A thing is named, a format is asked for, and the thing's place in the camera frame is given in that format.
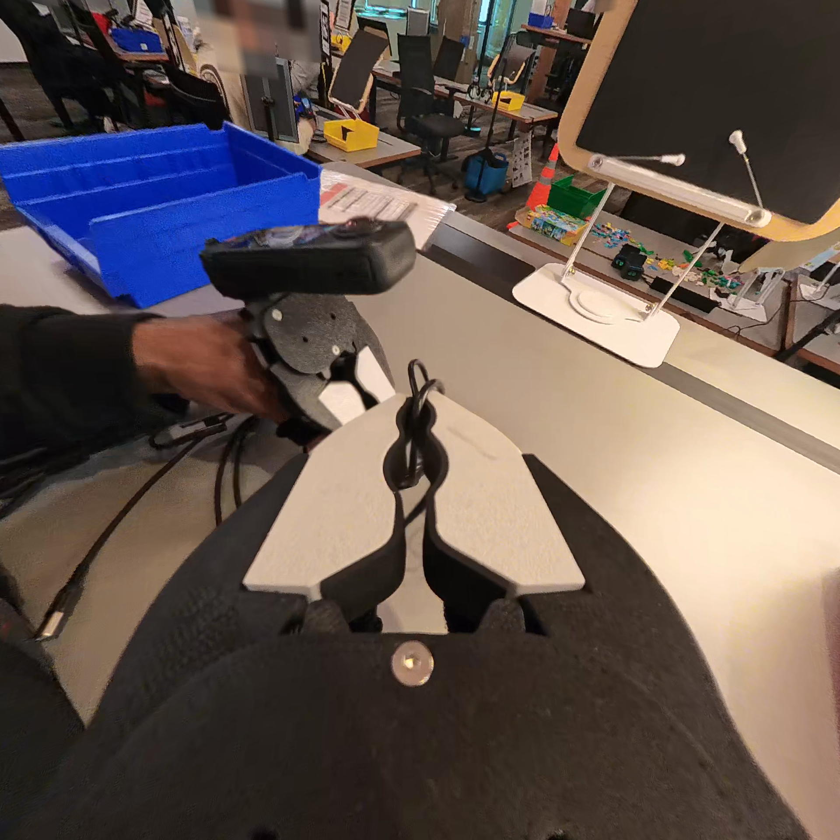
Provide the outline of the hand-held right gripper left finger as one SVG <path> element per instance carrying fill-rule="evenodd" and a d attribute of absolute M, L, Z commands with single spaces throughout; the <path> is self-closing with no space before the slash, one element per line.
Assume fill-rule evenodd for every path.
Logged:
<path fill-rule="evenodd" d="M 385 459 L 401 439 L 405 403 L 396 393 L 315 447 L 245 574 L 247 590 L 344 599 L 325 590 L 397 532 L 402 505 Z"/>

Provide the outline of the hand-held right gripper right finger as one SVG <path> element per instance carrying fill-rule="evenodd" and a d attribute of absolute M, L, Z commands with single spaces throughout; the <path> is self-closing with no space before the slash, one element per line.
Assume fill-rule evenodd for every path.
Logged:
<path fill-rule="evenodd" d="M 443 550 L 514 596 L 575 592 L 584 575 L 522 451 L 488 421 L 432 394 L 427 524 Z"/>

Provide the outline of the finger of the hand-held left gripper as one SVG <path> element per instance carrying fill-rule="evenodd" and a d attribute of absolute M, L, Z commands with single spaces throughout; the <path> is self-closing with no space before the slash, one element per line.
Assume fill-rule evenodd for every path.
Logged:
<path fill-rule="evenodd" d="M 358 353 L 358 388 L 374 404 L 384 403 L 396 394 L 390 375 L 371 348 L 363 348 Z"/>
<path fill-rule="evenodd" d="M 351 423 L 368 410 L 362 392 L 353 382 L 329 382 L 319 394 L 319 402 L 338 427 Z"/>

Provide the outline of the person's left forearm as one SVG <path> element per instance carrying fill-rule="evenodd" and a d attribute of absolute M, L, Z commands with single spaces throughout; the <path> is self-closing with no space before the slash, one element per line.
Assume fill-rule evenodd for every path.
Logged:
<path fill-rule="evenodd" d="M 132 352 L 154 316 L 1 307 L 1 456 L 95 451 L 172 425 L 177 396 L 150 393 Z"/>

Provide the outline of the person's left hand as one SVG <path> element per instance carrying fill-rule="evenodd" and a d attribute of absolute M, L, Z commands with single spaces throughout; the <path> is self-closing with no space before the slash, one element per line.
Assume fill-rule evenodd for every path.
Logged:
<path fill-rule="evenodd" d="M 133 328 L 131 352 L 150 394 L 176 395 L 278 424 L 288 419 L 237 316 L 143 320 Z"/>

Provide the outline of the laminated paper sheet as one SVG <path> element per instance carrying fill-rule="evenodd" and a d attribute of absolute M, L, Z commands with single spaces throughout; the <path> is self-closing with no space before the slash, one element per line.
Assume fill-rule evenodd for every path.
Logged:
<path fill-rule="evenodd" d="M 390 183 L 374 183 L 336 171 L 321 173 L 321 223 L 341 224 L 357 217 L 405 223 L 413 234 L 417 251 L 424 249 L 437 227 L 455 210 L 456 205 L 452 203 Z"/>

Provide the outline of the blue plastic bin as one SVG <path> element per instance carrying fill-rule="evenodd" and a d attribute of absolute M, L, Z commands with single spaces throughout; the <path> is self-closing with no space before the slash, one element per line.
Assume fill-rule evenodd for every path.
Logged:
<path fill-rule="evenodd" d="M 210 238 L 315 224 L 322 168 L 225 122 L 7 143 L 3 185 L 27 226 L 137 308 L 209 280 Z"/>

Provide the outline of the black office chair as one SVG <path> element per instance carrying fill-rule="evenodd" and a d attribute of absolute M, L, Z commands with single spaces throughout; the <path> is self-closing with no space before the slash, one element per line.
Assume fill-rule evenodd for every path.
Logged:
<path fill-rule="evenodd" d="M 430 39 L 415 35 L 397 37 L 401 83 L 397 127 L 407 138 L 416 140 L 420 150 L 417 157 L 402 166 L 397 183 L 403 183 L 409 167 L 418 167 L 427 178 L 429 194 L 435 196 L 434 174 L 439 173 L 439 153 L 447 142 L 464 134 L 465 126 L 443 110 L 443 103 L 435 97 Z"/>

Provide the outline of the blue bucket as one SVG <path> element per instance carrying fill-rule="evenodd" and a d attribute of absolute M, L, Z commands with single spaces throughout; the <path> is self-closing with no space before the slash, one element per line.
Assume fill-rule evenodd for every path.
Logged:
<path fill-rule="evenodd" d="M 461 165 L 465 198 L 480 203 L 502 193 L 508 181 L 508 165 L 508 157 L 492 149 L 466 157 Z"/>

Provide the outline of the colourful toy box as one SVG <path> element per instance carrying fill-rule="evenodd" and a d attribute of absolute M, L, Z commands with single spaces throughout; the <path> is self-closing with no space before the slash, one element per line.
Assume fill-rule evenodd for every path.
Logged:
<path fill-rule="evenodd" d="M 549 205 L 525 206 L 515 215 L 523 228 L 565 246 L 573 246 L 585 231 L 589 220 L 553 210 Z"/>

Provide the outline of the orange traffic cone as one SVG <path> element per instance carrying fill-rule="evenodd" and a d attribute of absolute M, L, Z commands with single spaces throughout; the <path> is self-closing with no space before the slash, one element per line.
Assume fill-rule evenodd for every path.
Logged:
<path fill-rule="evenodd" d="M 541 174 L 534 183 L 531 193 L 526 202 L 527 209 L 536 209 L 543 205 L 548 205 L 550 198 L 550 191 L 553 184 L 553 178 L 556 171 L 556 165 L 560 157 L 558 144 L 555 143 L 549 158 L 542 168 Z"/>

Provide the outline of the green plastic bin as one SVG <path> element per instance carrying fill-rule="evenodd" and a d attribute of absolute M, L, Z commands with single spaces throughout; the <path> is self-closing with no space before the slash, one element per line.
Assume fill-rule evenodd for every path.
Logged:
<path fill-rule="evenodd" d="M 589 192 L 575 186 L 573 180 L 574 178 L 569 175 L 553 182 L 549 189 L 547 206 L 557 214 L 588 219 L 601 204 L 606 189 L 599 192 Z"/>

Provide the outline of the black power strip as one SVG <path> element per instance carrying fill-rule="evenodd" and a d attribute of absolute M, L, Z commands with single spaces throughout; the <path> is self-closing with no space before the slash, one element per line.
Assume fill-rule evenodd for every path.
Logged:
<path fill-rule="evenodd" d="M 663 295 L 671 291 L 675 284 L 664 277 L 657 277 L 650 281 L 649 287 L 652 291 L 660 292 Z M 694 291 L 686 285 L 680 285 L 671 295 L 669 301 L 685 305 L 700 312 L 710 313 L 718 308 L 720 303 L 716 298 L 708 297 L 701 292 Z"/>

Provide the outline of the scattered colourful toy bricks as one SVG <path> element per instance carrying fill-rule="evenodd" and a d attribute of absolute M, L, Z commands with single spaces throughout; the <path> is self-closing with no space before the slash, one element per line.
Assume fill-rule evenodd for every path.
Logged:
<path fill-rule="evenodd" d="M 639 249 L 645 257 L 643 272 L 647 280 L 678 279 L 699 249 L 698 245 L 686 245 L 675 238 L 611 215 L 600 217 L 595 223 L 584 242 L 584 249 L 614 259 L 625 245 Z M 721 255 L 719 252 L 719 247 L 712 244 L 702 253 L 688 274 L 688 287 L 730 293 L 740 291 L 744 278 L 736 271 L 726 252 L 723 251 Z"/>

